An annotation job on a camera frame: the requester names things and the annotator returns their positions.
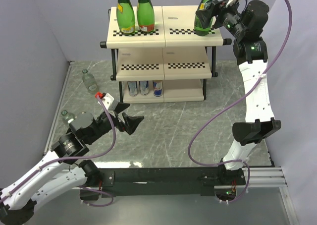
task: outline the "energy drink can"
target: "energy drink can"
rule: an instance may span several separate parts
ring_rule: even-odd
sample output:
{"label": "energy drink can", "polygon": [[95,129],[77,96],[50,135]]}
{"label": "energy drink can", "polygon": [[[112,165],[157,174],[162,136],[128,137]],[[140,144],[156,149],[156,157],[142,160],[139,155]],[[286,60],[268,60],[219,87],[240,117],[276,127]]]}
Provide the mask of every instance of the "energy drink can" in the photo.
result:
{"label": "energy drink can", "polygon": [[160,97],[163,94],[163,82],[161,80],[153,81],[154,96]]}
{"label": "energy drink can", "polygon": [[149,93],[149,82],[139,81],[141,95],[147,95]]}
{"label": "energy drink can", "polygon": [[137,96],[138,95],[138,82],[136,81],[128,81],[129,95]]}

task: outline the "red label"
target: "red label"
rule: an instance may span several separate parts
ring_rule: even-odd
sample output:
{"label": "red label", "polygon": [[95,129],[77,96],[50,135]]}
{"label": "red label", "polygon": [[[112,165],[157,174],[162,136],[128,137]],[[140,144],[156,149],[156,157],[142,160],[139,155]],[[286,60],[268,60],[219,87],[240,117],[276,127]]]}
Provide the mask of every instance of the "red label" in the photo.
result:
{"label": "red label", "polygon": [[150,24],[150,25],[139,25],[141,31],[143,32],[152,32],[154,30],[154,24]]}

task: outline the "top shelf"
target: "top shelf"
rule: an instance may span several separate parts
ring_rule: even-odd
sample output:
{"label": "top shelf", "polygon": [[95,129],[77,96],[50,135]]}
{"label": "top shelf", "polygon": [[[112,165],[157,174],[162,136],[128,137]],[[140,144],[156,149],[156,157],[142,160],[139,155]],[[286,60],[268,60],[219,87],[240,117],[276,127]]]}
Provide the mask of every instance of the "top shelf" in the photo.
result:
{"label": "top shelf", "polygon": [[193,27],[196,10],[196,5],[154,6],[155,31],[142,33],[135,17],[135,34],[124,36],[117,24],[116,7],[112,7],[106,47],[121,49],[222,46],[224,40],[219,29],[211,29],[210,33],[203,37],[195,34]]}
{"label": "top shelf", "polygon": [[165,35],[163,25],[163,13],[161,6],[154,6],[155,14],[155,30],[152,33],[142,33],[140,31],[137,20],[137,8],[133,7],[135,15],[135,34],[131,36],[124,36],[120,33],[116,7],[111,8],[110,23],[108,30],[107,48],[164,48]]}

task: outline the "beige shelf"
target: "beige shelf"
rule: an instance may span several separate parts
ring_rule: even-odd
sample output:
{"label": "beige shelf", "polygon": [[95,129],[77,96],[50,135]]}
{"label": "beige shelf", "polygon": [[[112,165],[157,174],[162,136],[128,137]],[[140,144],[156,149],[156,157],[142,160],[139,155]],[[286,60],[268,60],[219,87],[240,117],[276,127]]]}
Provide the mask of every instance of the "beige shelf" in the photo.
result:
{"label": "beige shelf", "polygon": [[165,80],[164,102],[203,101],[203,89],[199,79]]}
{"label": "beige shelf", "polygon": [[119,49],[116,79],[164,80],[162,48]]}
{"label": "beige shelf", "polygon": [[219,29],[214,29],[203,37],[194,33],[196,10],[196,5],[163,6],[166,47],[223,45],[223,38]]}
{"label": "beige shelf", "polygon": [[205,47],[163,48],[165,80],[210,79]]}
{"label": "beige shelf", "polygon": [[108,29],[107,48],[164,48],[165,35],[163,25],[163,14],[161,6],[154,6],[155,13],[155,31],[152,33],[142,33],[139,29],[136,7],[133,7],[135,14],[135,34],[133,36],[124,36],[120,33],[116,21],[116,7],[111,8],[110,23]]}
{"label": "beige shelf", "polygon": [[140,93],[140,85],[138,84],[139,94],[137,96],[130,96],[128,85],[125,82],[124,84],[124,92],[123,92],[123,102],[128,104],[146,104],[146,103],[164,103],[164,88],[163,95],[160,97],[156,97],[153,94],[153,82],[149,82],[150,92],[147,95],[141,95]]}

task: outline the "robotic arm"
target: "robotic arm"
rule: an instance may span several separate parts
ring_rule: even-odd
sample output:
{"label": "robotic arm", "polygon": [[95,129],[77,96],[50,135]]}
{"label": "robotic arm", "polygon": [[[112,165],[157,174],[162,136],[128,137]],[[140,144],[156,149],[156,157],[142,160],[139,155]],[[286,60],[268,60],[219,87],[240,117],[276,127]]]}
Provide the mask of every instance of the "robotic arm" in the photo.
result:
{"label": "robotic arm", "polygon": [[[129,135],[134,133],[144,119],[143,116],[130,117],[119,113],[130,105],[119,103],[110,94],[98,93],[103,105],[110,113],[115,127]],[[0,220],[6,225],[23,224],[27,222],[40,207],[73,187],[90,186],[100,181],[98,168],[91,160],[82,161],[78,167],[69,173],[51,180],[56,174],[74,164],[77,160],[47,162],[63,157],[80,157],[89,152],[86,144],[91,145],[111,130],[111,124],[103,112],[97,119],[91,113],[79,115],[69,125],[67,133],[52,145],[52,149],[24,176],[15,183],[0,191]],[[26,181],[17,189],[17,185]]]}
{"label": "robotic arm", "polygon": [[[237,58],[246,94],[261,79],[259,85],[246,98],[245,122],[233,124],[234,141],[223,158],[223,162],[245,160],[250,151],[263,139],[281,128],[281,121],[274,119],[269,101],[267,77],[267,49],[260,34],[268,20],[269,7],[262,1],[253,0],[246,9],[238,12],[238,0],[214,0],[210,7],[198,10],[196,15],[203,28],[207,28],[211,18],[217,17],[213,28],[226,28],[235,38],[233,51]],[[242,162],[225,164],[227,170],[242,168]]]}

